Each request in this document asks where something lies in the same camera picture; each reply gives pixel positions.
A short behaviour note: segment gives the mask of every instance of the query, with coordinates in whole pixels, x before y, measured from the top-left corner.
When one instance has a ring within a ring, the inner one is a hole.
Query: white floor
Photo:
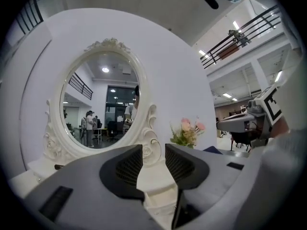
[[[232,145],[232,151],[241,151],[241,152],[246,152],[246,145],[238,144],[238,147],[236,147],[236,142],[234,141]],[[222,138],[217,137],[217,149],[222,149],[222,150],[227,150],[230,151],[231,149],[231,135],[227,133],[227,135],[224,135]]]

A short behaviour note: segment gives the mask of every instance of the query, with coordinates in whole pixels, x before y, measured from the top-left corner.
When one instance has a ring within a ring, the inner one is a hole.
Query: oval mirror
[[[116,52],[85,58],[67,79],[62,122],[80,144],[103,149],[119,141],[133,125],[139,82],[129,60]]]

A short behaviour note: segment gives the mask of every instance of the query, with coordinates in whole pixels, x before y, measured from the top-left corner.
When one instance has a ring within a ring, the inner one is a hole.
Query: black rectangular slot
[[[51,221],[55,221],[59,212],[70,197],[73,189],[59,186],[56,191],[49,197],[46,203],[39,210],[45,217]]]
[[[229,164],[227,164],[227,166],[231,167],[231,168],[234,168],[234,169],[237,169],[237,170],[242,170],[244,165],[243,164],[238,164],[238,163],[233,163],[233,162],[230,162]]]

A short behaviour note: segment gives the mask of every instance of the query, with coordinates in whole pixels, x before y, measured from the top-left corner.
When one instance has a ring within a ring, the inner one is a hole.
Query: mirror frame
[[[140,102],[135,121],[123,138],[107,148],[93,149],[82,145],[71,135],[65,125],[62,103],[69,79],[76,69],[93,54],[107,52],[120,54],[127,59],[134,68],[139,80]],[[153,130],[153,121],[156,119],[156,106],[151,102],[148,79],[144,67],[139,58],[115,38],[105,39],[101,43],[96,41],[87,47],[84,52],[61,73],[54,95],[51,100],[47,100],[47,104],[49,105],[49,112],[46,112],[48,115],[48,124],[44,135],[44,156],[56,163],[65,165],[78,158],[133,144],[143,145],[143,164],[145,166],[155,164],[161,157],[161,146]]]

